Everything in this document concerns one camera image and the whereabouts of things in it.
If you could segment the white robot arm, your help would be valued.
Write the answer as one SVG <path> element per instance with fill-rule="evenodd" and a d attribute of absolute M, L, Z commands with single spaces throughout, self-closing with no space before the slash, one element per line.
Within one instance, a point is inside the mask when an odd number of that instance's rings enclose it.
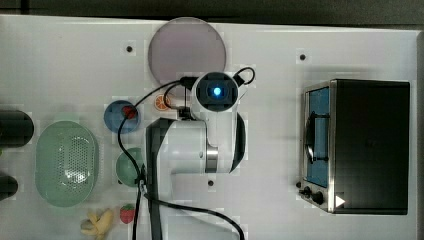
<path fill-rule="evenodd" d="M 210 72 L 183 77 L 179 84 L 191 92 L 188 115 L 159 118 L 145 133 L 151 240 L 246 240 L 240 225 L 224 214 L 176 204 L 172 177 L 235 170 L 246 148 L 238 103 L 248 82 L 238 73 Z"/>

